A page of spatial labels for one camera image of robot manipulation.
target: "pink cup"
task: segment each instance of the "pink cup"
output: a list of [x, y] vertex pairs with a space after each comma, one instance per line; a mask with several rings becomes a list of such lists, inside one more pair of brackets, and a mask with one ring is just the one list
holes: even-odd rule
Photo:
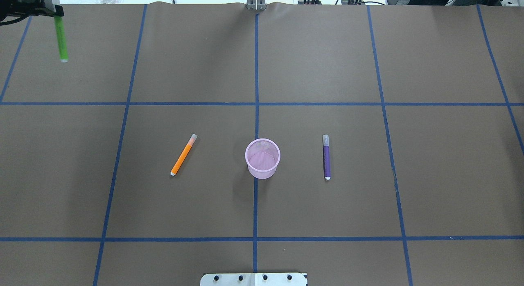
[[245, 157], [249, 172], [258, 179], [266, 179], [277, 170], [280, 149], [273, 141], [259, 138], [247, 146]]

